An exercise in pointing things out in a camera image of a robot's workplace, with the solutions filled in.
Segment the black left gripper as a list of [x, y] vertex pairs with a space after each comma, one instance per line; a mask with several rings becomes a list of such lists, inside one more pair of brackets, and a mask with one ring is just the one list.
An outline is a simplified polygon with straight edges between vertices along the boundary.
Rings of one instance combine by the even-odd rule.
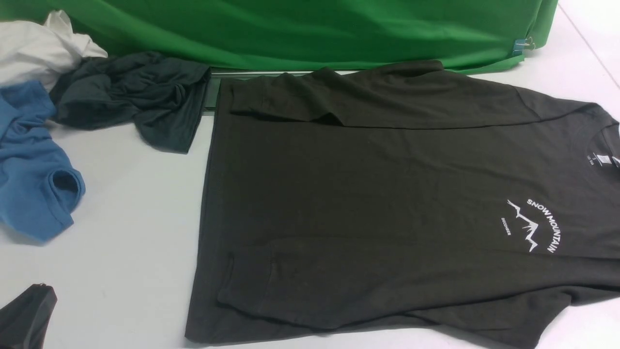
[[42, 349], [57, 297], [53, 287], [33, 284], [0, 310], [2, 349]]

